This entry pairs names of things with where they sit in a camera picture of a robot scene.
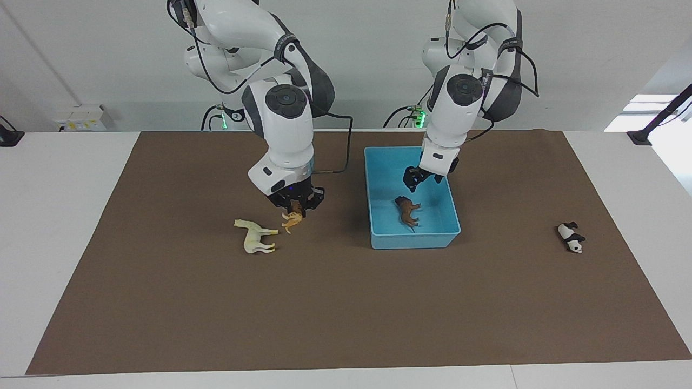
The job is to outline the cream white horse toy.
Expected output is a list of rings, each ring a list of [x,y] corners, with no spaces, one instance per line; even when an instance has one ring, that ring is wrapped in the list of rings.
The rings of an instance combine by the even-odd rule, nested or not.
[[[276,236],[279,234],[279,230],[265,229],[255,222],[244,219],[235,219],[233,226],[247,230],[244,249],[248,254],[273,253],[275,251],[275,244],[263,244],[261,239],[264,236]]]

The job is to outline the blue plastic storage box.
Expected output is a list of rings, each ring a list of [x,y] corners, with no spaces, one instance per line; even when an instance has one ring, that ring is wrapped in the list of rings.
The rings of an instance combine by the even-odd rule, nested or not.
[[[371,247],[376,250],[437,249],[447,247],[460,234],[453,193],[447,179],[433,178],[415,192],[405,186],[406,167],[420,161],[421,147],[366,147],[365,182],[370,216]],[[406,197],[420,209],[412,211],[418,226],[401,221],[395,200]]]

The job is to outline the brown lion toy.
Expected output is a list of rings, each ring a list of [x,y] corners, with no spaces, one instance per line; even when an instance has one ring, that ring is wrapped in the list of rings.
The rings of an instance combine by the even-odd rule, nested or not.
[[[420,219],[415,217],[414,212],[415,210],[420,210],[422,205],[415,204],[412,199],[405,196],[396,197],[395,204],[400,212],[401,222],[415,233],[415,227],[418,227],[418,221],[420,221]]]

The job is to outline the black table clamp stand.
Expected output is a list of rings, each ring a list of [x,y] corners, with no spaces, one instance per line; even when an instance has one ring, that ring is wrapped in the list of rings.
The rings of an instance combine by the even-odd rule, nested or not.
[[[0,147],[15,147],[25,135],[25,131],[17,130],[4,116],[0,115]]]

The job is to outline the orange tiger toy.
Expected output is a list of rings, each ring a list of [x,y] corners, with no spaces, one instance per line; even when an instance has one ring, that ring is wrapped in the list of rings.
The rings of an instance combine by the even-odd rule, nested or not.
[[[300,224],[303,220],[303,207],[300,202],[292,201],[287,213],[282,214],[282,227],[287,234],[291,234],[291,228]]]

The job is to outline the white wall socket box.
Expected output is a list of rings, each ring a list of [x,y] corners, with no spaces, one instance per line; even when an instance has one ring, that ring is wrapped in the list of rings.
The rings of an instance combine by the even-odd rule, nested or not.
[[[108,131],[113,130],[113,120],[102,104],[59,106],[52,116],[59,131]]]

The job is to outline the black white panda toy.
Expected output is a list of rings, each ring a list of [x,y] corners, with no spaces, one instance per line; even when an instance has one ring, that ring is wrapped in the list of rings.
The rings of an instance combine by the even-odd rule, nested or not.
[[[578,229],[578,224],[576,224],[576,222],[561,223],[556,227],[556,231],[566,245],[568,251],[581,254],[583,253],[582,243],[586,241],[586,237],[577,233],[576,229]]]

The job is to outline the black slanted pole stand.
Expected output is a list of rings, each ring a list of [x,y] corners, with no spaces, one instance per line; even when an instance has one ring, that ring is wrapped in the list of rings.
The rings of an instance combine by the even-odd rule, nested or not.
[[[634,145],[651,147],[653,145],[649,140],[651,133],[657,128],[660,128],[660,126],[677,120],[683,116],[684,113],[687,113],[690,108],[692,108],[692,82],[675,96],[675,98],[673,98],[672,101],[670,101],[670,103],[647,124],[647,126],[642,130],[626,131],[626,135]]]

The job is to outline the brown table mat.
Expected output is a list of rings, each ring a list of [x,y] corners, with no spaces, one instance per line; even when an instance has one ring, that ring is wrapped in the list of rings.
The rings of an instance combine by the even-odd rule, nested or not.
[[[280,226],[247,178],[257,136],[140,135],[26,373],[692,359],[558,131],[466,144],[461,234],[374,250],[363,150],[421,138],[356,135],[348,172],[315,178],[322,206],[247,254],[235,219]]]

